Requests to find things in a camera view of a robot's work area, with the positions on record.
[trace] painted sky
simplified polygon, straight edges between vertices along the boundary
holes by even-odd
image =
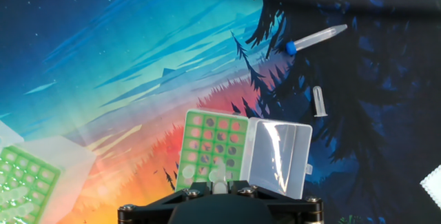
[[[242,69],[230,31],[249,36],[261,1],[0,0],[0,6],[0,116],[10,113],[2,121],[29,140],[67,134],[139,97],[166,108],[181,92],[160,94]],[[163,77],[164,69],[172,71]]]

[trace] open box lid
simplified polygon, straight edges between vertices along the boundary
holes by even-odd
[[[310,125],[251,118],[240,179],[302,198],[311,136]]]

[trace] black mount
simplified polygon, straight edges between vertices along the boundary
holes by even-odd
[[[229,194],[212,194],[212,183],[192,183],[147,206],[124,205],[118,224],[323,223],[323,202],[294,200],[247,181],[230,181]]]

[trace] blue tube cap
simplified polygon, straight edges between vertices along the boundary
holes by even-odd
[[[294,45],[293,41],[290,41],[287,43],[287,53],[291,56],[293,56],[297,53],[297,48],[296,48],[296,45]]]

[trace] printed fabric backdrop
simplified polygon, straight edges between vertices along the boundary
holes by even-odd
[[[190,108],[312,125],[304,195],[324,199],[327,223],[441,223],[420,185],[441,164],[441,23],[350,7],[0,0],[0,121],[25,143],[70,141],[95,155],[63,224],[116,223],[119,206],[171,194]],[[343,23],[296,57],[283,52]]]

